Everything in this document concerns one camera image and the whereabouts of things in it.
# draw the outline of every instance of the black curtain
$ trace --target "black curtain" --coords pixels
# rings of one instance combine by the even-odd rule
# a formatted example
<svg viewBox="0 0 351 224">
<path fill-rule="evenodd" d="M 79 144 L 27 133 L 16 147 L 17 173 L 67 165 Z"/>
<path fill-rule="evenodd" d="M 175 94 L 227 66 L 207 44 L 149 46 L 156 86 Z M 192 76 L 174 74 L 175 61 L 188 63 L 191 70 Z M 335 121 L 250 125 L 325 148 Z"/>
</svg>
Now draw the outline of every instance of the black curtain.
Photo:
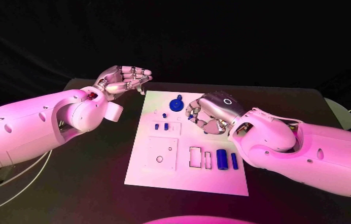
<svg viewBox="0 0 351 224">
<path fill-rule="evenodd" d="M 345 0 L 0 0 L 0 104 L 112 65 L 154 81 L 315 88 L 351 107 Z"/>
</svg>

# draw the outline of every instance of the white robotic arm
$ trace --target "white robotic arm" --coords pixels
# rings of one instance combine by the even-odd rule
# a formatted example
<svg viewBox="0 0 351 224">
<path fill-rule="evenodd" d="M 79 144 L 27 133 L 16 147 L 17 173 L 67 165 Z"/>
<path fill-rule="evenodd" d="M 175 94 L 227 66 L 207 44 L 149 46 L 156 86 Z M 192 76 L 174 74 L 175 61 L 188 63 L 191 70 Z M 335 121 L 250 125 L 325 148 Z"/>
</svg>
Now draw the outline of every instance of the white robotic arm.
<svg viewBox="0 0 351 224">
<path fill-rule="evenodd" d="M 0 167 L 23 162 L 93 130 L 102 119 L 118 121 L 122 107 L 112 103 L 131 89 L 144 94 L 151 71 L 110 67 L 95 84 L 0 107 Z"/>
<path fill-rule="evenodd" d="M 197 118 L 200 110 L 213 118 L 210 122 Z M 224 92 L 204 94 L 194 100 L 185 116 L 210 134 L 230 130 L 228 140 L 253 167 L 351 196 L 351 132 L 277 117 L 259 108 L 244 112 Z"/>
</svg>

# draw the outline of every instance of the table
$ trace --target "table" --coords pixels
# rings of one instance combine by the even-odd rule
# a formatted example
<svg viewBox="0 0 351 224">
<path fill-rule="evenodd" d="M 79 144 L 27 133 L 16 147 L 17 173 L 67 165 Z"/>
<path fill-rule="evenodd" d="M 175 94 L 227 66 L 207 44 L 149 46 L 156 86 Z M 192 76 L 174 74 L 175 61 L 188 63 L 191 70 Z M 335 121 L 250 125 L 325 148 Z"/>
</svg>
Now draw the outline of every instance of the table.
<svg viewBox="0 0 351 224">
<path fill-rule="evenodd" d="M 66 89 L 92 83 L 93 80 L 73 79 Z M 145 88 L 197 93 L 224 90 L 247 110 L 259 107 L 274 115 L 341 128 L 313 89 L 156 82 L 148 82 Z M 116 103 L 123 106 L 119 121 L 103 120 L 92 132 L 53 150 L 36 182 L 0 208 L 1 223 L 142 223 L 178 215 L 221 216 L 256 223 L 351 222 L 351 198 L 246 163 L 247 197 L 123 185 L 144 97 L 129 91 Z M 3 186 L 0 195 L 14 195 L 39 169 L 34 167 L 18 181 Z"/>
</svg>

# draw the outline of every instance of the cable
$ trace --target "cable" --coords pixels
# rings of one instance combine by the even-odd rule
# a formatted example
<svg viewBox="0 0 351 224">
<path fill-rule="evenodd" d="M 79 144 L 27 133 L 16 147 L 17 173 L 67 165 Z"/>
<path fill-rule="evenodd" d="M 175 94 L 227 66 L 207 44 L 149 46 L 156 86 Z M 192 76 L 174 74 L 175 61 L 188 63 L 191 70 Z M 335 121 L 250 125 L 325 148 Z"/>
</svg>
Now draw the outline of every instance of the cable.
<svg viewBox="0 0 351 224">
<path fill-rule="evenodd" d="M 50 158 L 50 155 L 51 155 L 51 152 L 53 152 L 53 150 L 50 150 L 50 152 L 49 152 L 49 156 L 47 156 L 47 158 L 46 158 L 46 162 L 44 162 L 44 164 L 43 164 L 43 166 L 41 166 L 41 169 L 40 169 L 40 171 L 39 171 L 39 173 L 37 173 L 37 175 L 36 175 L 36 177 L 34 177 L 34 179 L 31 180 L 31 182 L 27 184 L 27 186 L 20 190 L 20 192 L 5 201 L 5 202 L 3 202 L 1 204 L 0 204 L 0 207 L 5 204 L 5 203 L 8 203 L 20 194 L 21 194 L 21 192 L 27 189 L 27 187 L 33 184 L 33 181 L 36 180 L 36 178 L 39 177 L 39 175 L 40 175 L 40 173 L 41 173 L 41 171 L 43 171 L 43 169 L 44 169 L 44 167 L 46 167 L 46 163 L 47 163 L 47 161 L 49 161 L 49 158 Z"/>
<path fill-rule="evenodd" d="M 4 181 L 1 184 L 0 184 L 0 187 L 3 185 L 5 185 L 13 179 L 16 179 L 37 163 L 39 161 L 43 159 L 43 157 L 46 156 L 47 152 L 41 155 L 41 157 L 39 158 L 39 160 L 31 164 L 31 166 L 21 172 L 18 173 L 13 178 L 10 178 L 7 181 Z"/>
</svg>

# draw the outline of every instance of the circular logo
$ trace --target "circular logo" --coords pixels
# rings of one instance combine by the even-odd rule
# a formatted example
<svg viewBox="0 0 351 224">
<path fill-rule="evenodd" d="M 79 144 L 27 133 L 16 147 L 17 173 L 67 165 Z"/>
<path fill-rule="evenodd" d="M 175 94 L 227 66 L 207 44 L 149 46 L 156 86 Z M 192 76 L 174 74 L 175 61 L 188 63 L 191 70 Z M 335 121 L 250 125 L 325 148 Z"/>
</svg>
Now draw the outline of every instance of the circular logo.
<svg viewBox="0 0 351 224">
<path fill-rule="evenodd" d="M 226 103 L 227 105 L 230 105 L 230 104 L 231 104 L 231 100 L 224 99 L 223 101 L 224 101 L 224 103 Z"/>
</svg>

